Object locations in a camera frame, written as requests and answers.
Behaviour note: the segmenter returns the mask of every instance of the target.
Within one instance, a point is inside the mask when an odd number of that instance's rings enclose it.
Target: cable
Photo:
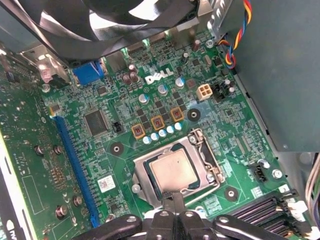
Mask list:
[[[242,37],[244,36],[248,24],[251,22],[252,18],[252,6],[251,6],[251,0],[243,0],[244,5],[244,20],[242,27],[238,31],[234,43],[230,44],[227,40],[222,39],[218,42],[218,45],[225,45],[229,47],[228,52],[225,55],[225,63],[229,69],[233,69],[236,66],[236,58],[234,56],[234,50],[237,49],[239,42],[241,41]]]
[[[311,169],[309,178],[306,182],[305,186],[305,200],[308,207],[309,212],[315,223],[319,226],[319,210],[318,204],[319,196],[320,196],[320,178],[319,178],[319,171],[320,171],[320,154],[316,156],[314,161],[313,167]]]

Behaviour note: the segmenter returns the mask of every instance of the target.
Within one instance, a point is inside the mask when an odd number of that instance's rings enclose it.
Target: expansion slot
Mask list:
[[[73,143],[70,139],[70,135],[68,133],[65,120],[61,116],[55,116],[53,117],[55,120],[56,126],[58,128],[59,134],[62,138],[66,153],[70,159],[70,163],[72,165],[74,174],[76,176],[76,179],[79,183],[79,186],[81,188],[81,192],[83,194],[84,201],[86,203],[86,206],[90,213],[90,221],[94,228],[98,227],[100,225],[99,222],[99,213],[97,206],[95,204],[95,200],[91,194],[91,191],[89,189],[89,185],[87,183],[87,179],[84,175],[84,172],[82,170],[81,164],[79,162],[79,159],[77,157],[75,148],[73,146]]]

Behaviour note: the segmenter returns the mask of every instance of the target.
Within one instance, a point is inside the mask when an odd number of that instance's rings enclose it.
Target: white sticker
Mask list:
[[[112,178],[112,175],[99,179],[98,184],[99,184],[101,193],[105,193],[106,191],[109,191],[116,187],[114,179]]]

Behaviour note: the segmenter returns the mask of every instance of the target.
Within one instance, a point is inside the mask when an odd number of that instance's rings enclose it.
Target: black fan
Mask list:
[[[194,16],[189,0],[0,0],[72,66],[98,59]]]

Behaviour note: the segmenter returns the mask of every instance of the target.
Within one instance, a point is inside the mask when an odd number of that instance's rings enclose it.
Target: label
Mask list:
[[[98,184],[99,184],[101,193],[105,193],[116,187],[116,184],[114,182],[112,175],[99,179]]]
[[[172,76],[173,74],[174,72],[172,72],[169,68],[166,68],[165,72],[161,70],[160,73],[156,72],[153,75],[146,76],[144,79],[146,84],[150,85],[153,84],[155,81],[160,81],[162,78],[167,78],[169,76]]]

